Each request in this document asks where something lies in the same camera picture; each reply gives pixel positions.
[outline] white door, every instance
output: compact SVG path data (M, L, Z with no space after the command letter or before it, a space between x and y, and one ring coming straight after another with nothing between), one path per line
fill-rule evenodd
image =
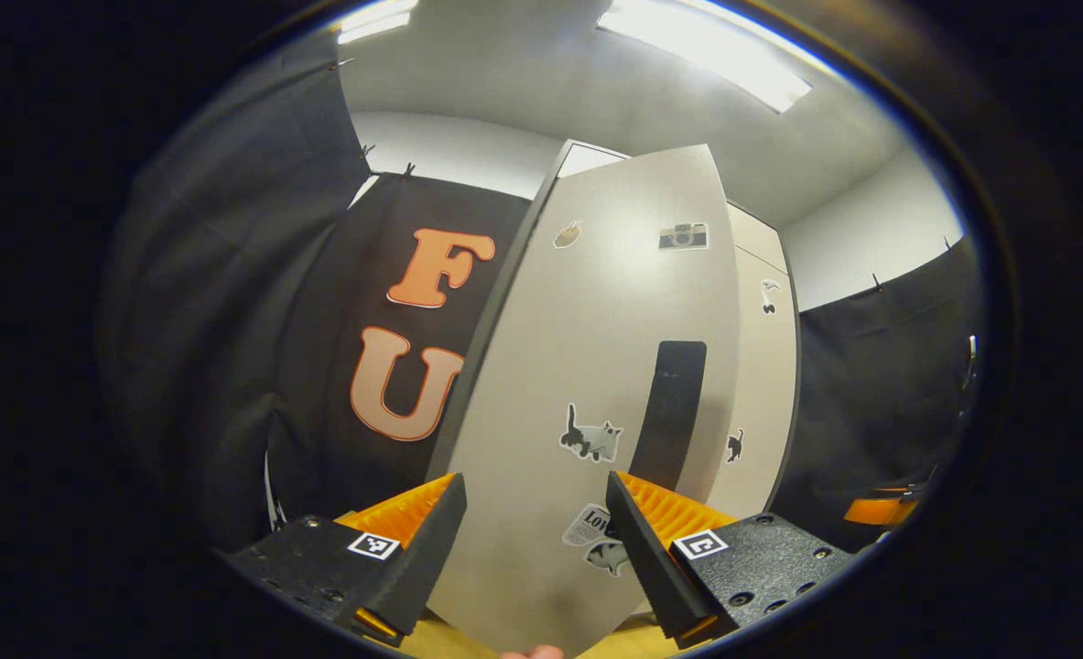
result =
M704 231L704 249L661 243L683 224L690 236L679 242L696 245ZM604 508L611 468L630 470L644 422L648 468L671 456L676 491L706 500L734 400L732 244L706 145L553 185L448 466L465 475L469 508L429 600L444 621L494 650L546 643L577 656L640 604L625 553L595 537L603 520L587 506ZM679 376L655 373L664 341L680 354L706 350L699 412L678 453L650 430L666 428L666 416L647 418L653 391Z

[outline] sticker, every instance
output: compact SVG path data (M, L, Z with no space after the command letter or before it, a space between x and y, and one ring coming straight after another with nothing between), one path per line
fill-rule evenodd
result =
M618 453L618 435L622 435L622 428L615 428L610 421L602 423L602 426L576 426L576 414L574 403L570 403L565 432L558 439L561 445L582 460L613 462Z
M745 429L743 428L736 429L735 437L729 435L729 451L732 451L732 453L729 454L728 460L725 460L725 464L732 464L736 460L741 460L741 442L743 441L744 438L745 438Z
M777 281L761 280L761 311L765 312L765 315L777 313L775 306L772 306L772 301L768 299L768 293L780 292L780 289L781 284L777 283Z
M707 249L707 225L704 222L687 222L660 230L661 251L705 249Z
M612 577L622 576L622 564L629 560L626 550L617 541L603 541L586 552L586 563L599 570L611 572Z
M399 541L392 541L391 539L384 539L381 535L376 535L375 533L362 533L358 535L356 541L350 543L347 548L354 552L354 554L361 554L369 558L377 558L379 560L387 560L394 547L399 546Z
M729 545L726 545L725 541L717 538L717 534L713 533L713 531L701 531L683 535L683 538L677 539L674 544L679 547L679 551L683 552L688 560L703 558L716 554L717 551L729 550Z
M606 534L609 526L611 526L611 512L600 505L588 503L574 518L573 525L565 529L561 542L570 546L590 544Z
M571 221L569 227L559 231L558 236L553 237L553 247L558 247L559 250L565 249L565 247L577 242L577 238L582 236L582 234L583 221Z

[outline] fluorescent light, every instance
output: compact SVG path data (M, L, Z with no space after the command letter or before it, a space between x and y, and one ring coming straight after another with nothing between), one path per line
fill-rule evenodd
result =
M378 18L378 21L370 22L364 26L357 26L357 28L353 28L349 33L337 35L337 44L343 46L352 41L357 41L362 37L369 37L371 34L386 33L387 29L405 26L410 20L412 14L394 14L394 16Z
M345 18L341 21L340 29L342 33L350 33L352 29L381 21L387 16L410 12L416 4L419 4L419 0L382 0L381 3L369 3L365 8L355 9L347 14Z
M615 0L599 27L707 67L777 113L810 91L812 87L777 62L765 43L717 17L653 0Z

